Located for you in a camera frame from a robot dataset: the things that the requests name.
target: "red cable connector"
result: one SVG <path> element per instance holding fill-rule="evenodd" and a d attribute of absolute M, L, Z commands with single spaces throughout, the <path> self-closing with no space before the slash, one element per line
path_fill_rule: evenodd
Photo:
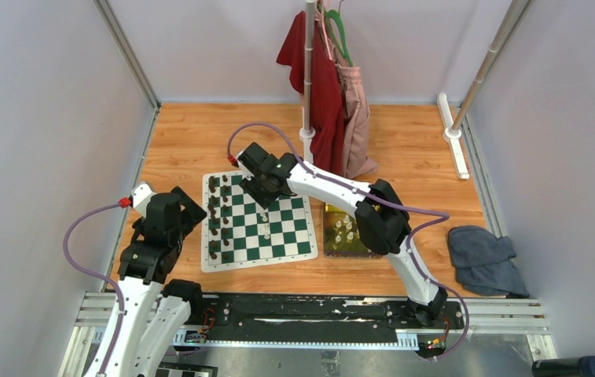
<path fill-rule="evenodd" d="M 228 161 L 230 161 L 230 164 L 234 167 L 239 167 L 239 163 L 237 162 L 237 159 L 235 159 L 232 155 L 228 155 Z"/>
<path fill-rule="evenodd" d="M 121 204 L 122 208 L 126 208 L 126 207 L 132 205 L 133 201 L 130 200 L 130 198 L 121 198 L 121 199 L 119 199 L 119 201 L 117 203 Z"/>

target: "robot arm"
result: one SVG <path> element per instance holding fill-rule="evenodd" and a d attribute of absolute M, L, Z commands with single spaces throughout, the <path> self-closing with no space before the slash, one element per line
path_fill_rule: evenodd
<path fill-rule="evenodd" d="M 118 315 L 110 316 L 85 377 L 154 376 L 174 333 L 191 313 L 201 310 L 199 284 L 172 280 L 163 285 L 182 252 L 184 238 L 206 213 L 179 187 L 156 193 L 143 182 L 133 189 L 132 199 L 133 208 L 142 217 L 133 224 L 130 245 L 121 253 L 119 288 L 124 303 L 121 306 L 117 301 L 112 309 L 123 315 L 121 320 Z M 163 297 L 147 327 L 159 293 Z M 112 344 L 113 351 L 106 357 Z M 104 374 L 98 372 L 101 366 Z"/>
<path fill-rule="evenodd" d="M 300 194 L 354 216 L 362 243 L 372 252 L 385 255 L 406 286 L 416 317 L 427 323 L 440 316 L 447 293 L 432 282 L 435 278 L 415 245 L 406 242 L 411 230 L 408 213 L 378 204 L 365 195 L 373 194 L 401 205 L 389 183 L 378 180 L 369 184 L 342 178 L 308 162 L 303 162 L 303 166 L 290 153 L 277 159 L 256 143 L 239 153 L 237 162 L 247 176 L 242 188 L 265 208 L 279 195 Z"/>

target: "wooden platform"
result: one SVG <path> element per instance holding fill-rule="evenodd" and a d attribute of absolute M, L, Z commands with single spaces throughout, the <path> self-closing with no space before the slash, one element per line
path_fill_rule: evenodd
<path fill-rule="evenodd" d="M 147 181 L 157 192 L 179 185 L 199 203 L 202 176 L 233 170 L 226 159 L 226 142 L 237 127 L 252 121 L 279 126 L 298 150 L 301 149 L 297 136 L 301 125 L 299 105 L 165 104 L 160 110 L 141 180 Z M 404 204 L 450 213 L 449 221 L 416 235 L 417 248 L 438 280 L 460 289 L 463 295 L 471 295 L 454 280 L 446 233 L 459 225 L 484 226 L 483 213 L 473 181 L 456 178 L 442 132 L 436 106 L 372 106 L 369 155 L 380 168 L 375 174 L 356 179 L 383 178 L 392 183 Z M 252 141 L 277 156 L 288 151 L 273 131 L 257 127 L 237 135 L 233 153 Z M 315 199 L 311 202 L 318 242 L 322 245 L 323 205 Z M 120 244 L 122 249 L 130 242 L 130 224 L 136 218 L 131 211 Z M 410 224 L 416 227 L 428 219 L 411 215 Z M 118 268 L 117 259 L 112 270 L 117 278 Z M 200 226 L 186 237 L 182 256 L 171 277 L 199 282 L 205 291 L 406 295 L 401 280 L 384 258 L 329 259 L 322 251 L 312 261 L 203 273 L 200 271 Z"/>

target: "gray towel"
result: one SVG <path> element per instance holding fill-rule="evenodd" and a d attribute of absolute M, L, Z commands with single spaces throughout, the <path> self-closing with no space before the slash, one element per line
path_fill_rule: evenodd
<path fill-rule="evenodd" d="M 516 254 L 508 237 L 497 238 L 479 226 L 459 226 L 447 233 L 447 248 L 465 289 L 478 295 L 528 297 L 520 271 L 510 261 Z"/>

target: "white wall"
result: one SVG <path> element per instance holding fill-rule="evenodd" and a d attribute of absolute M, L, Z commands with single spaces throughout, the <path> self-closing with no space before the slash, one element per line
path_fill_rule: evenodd
<path fill-rule="evenodd" d="M 110 2 L 162 101 L 296 101 L 276 57 L 303 0 Z M 509 3 L 346 0 L 347 45 L 369 99 L 434 102 L 445 90 L 460 101 Z"/>
<path fill-rule="evenodd" d="M 61 240 L 128 192 L 152 119 L 91 1 L 0 1 L 0 376 L 56 375 L 85 290 Z M 84 224 L 74 258 L 109 266 L 122 211 Z"/>
<path fill-rule="evenodd" d="M 559 355 L 595 354 L 595 2 L 535 2 L 473 121 Z"/>

